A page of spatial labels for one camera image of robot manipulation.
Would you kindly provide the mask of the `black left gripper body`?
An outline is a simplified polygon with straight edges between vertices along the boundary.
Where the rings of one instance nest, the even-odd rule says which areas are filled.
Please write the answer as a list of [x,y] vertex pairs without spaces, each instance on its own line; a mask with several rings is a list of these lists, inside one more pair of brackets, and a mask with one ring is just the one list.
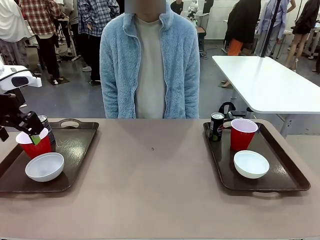
[[23,123],[24,113],[20,106],[25,103],[22,93],[0,93],[0,139],[5,142],[9,138],[5,127],[12,127],[27,132]]

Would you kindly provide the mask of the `black patterned drink can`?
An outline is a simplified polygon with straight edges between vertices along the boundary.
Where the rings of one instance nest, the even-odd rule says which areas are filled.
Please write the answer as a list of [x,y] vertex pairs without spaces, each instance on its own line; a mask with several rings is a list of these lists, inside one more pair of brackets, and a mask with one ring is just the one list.
[[49,121],[48,121],[47,116],[45,116],[45,115],[39,115],[38,118],[39,118],[39,120],[41,121],[42,125],[43,125],[45,128],[47,128],[47,130],[48,130],[48,136],[49,136],[49,140],[50,140],[50,144],[52,145],[53,143],[56,142],[56,139],[55,139],[55,136],[54,136],[54,134],[53,134],[53,132],[52,132],[52,128],[51,128],[51,125],[50,125],[50,123],[49,123]]

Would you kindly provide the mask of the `red plastic cup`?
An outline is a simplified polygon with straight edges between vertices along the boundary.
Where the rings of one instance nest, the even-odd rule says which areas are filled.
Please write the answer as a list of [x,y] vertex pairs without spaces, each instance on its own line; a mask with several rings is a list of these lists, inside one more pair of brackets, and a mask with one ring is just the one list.
[[35,141],[37,142],[37,144],[34,144],[29,135],[27,135],[25,132],[20,132],[16,136],[15,141],[22,147],[22,149],[31,159],[34,159],[39,155],[50,153],[52,151],[48,134],[48,129],[44,128],[39,135],[34,137]]
[[239,152],[246,150],[251,143],[258,125],[245,118],[237,118],[231,121],[230,147]]

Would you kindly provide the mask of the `white bowl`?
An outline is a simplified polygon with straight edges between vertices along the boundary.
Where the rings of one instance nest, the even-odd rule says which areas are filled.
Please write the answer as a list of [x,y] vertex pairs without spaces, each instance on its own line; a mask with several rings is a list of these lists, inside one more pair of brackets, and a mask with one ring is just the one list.
[[233,163],[237,172],[248,179],[261,178],[270,169],[268,160],[251,150],[238,151],[233,157]]
[[64,157],[60,153],[44,153],[26,165],[25,174],[36,182],[49,182],[62,173],[64,164]]

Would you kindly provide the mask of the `black Pepsi can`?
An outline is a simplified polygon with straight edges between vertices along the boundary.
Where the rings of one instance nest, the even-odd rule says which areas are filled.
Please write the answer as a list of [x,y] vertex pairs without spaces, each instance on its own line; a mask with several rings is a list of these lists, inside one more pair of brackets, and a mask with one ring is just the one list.
[[210,117],[209,139],[213,142],[218,142],[222,138],[224,114],[213,112]]

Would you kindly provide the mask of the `person's left forearm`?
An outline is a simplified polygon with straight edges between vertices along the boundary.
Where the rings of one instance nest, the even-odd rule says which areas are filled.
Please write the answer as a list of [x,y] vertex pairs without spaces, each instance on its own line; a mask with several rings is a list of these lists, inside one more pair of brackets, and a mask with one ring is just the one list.
[[199,92],[200,76],[188,77],[184,82],[185,117],[187,119],[199,118]]

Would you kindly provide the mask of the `bystander in white shirt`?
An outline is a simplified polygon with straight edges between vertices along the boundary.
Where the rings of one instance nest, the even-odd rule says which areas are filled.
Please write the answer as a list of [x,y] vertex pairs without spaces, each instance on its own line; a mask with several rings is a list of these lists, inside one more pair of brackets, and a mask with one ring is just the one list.
[[17,3],[14,0],[0,0],[0,53],[7,65],[29,68],[25,41],[30,37]]

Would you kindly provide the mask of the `bystander in red plaid shirt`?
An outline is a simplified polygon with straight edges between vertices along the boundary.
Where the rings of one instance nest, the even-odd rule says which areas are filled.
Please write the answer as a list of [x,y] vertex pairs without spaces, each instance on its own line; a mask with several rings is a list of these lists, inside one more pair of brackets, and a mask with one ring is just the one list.
[[37,40],[41,56],[54,85],[64,80],[60,76],[55,52],[56,28],[54,20],[60,17],[55,0],[19,0],[19,6]]

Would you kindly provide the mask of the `person in blue fleece jacket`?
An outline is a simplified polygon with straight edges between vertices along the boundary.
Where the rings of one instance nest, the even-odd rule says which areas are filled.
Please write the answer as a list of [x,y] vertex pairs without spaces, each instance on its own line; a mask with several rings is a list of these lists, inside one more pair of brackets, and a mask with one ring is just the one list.
[[118,119],[186,119],[185,80],[199,75],[196,27],[167,0],[125,0],[103,29],[101,76],[114,75]]

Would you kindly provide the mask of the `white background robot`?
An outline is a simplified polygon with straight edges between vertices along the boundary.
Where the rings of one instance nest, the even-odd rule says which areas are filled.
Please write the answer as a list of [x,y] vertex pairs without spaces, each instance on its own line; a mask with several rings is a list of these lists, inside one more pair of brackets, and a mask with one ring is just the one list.
[[190,6],[188,7],[187,19],[194,25],[197,25],[196,13],[198,11],[199,5],[198,0],[191,0]]

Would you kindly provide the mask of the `bystander in orange trousers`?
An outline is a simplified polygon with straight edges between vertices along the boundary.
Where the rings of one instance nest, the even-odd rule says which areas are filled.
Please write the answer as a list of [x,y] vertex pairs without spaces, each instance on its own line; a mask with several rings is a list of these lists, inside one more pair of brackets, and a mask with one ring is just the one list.
[[228,56],[238,56],[244,44],[252,44],[261,12],[261,0],[239,0],[227,20]]

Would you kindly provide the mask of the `white background table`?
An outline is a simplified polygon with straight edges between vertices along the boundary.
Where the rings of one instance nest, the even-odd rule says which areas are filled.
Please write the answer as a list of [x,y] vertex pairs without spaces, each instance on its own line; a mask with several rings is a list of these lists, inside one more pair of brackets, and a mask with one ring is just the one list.
[[288,135],[296,115],[320,115],[320,87],[269,57],[212,56],[233,87],[258,114],[285,115],[280,134]]

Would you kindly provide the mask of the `black vertical pole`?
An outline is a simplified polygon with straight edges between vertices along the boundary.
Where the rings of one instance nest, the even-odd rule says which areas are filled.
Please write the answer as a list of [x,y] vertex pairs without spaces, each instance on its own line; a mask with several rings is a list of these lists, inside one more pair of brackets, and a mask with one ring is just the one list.
[[274,27],[274,24],[275,24],[275,21],[276,21],[276,18],[277,18],[277,13],[278,13],[278,9],[279,9],[279,5],[280,4],[281,4],[281,0],[277,0],[275,8],[274,8],[274,14],[271,15],[272,16],[271,22],[270,22],[270,25],[268,27],[268,31],[266,32],[266,36],[265,36],[265,39],[264,39],[265,43],[263,45],[262,52],[261,52],[261,55],[260,55],[261,58],[264,58],[265,55],[266,55],[266,50],[267,50],[267,47],[268,47],[268,44],[269,44],[269,40],[270,40],[270,36],[271,36],[272,30],[273,30],[273,27]]

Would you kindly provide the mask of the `bystander in light blue shirt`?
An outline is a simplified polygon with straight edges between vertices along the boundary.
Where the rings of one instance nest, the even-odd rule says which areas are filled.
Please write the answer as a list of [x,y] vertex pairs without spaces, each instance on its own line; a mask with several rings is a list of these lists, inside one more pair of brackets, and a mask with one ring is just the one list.
[[262,55],[265,45],[264,56],[270,56],[277,40],[280,40],[283,36],[287,23],[287,13],[296,7],[295,0],[280,0],[276,11],[277,4],[278,0],[269,0],[263,8],[257,29],[259,38],[254,52],[256,56]]

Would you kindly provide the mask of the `bystander in black jacket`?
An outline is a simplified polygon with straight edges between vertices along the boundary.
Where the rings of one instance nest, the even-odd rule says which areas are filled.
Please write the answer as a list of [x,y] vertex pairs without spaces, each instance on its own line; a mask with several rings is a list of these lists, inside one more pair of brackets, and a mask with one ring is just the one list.
[[316,25],[318,12],[320,9],[320,0],[308,0],[295,23],[293,33],[293,41],[285,61],[285,67],[296,72],[298,61],[304,50],[311,29]]

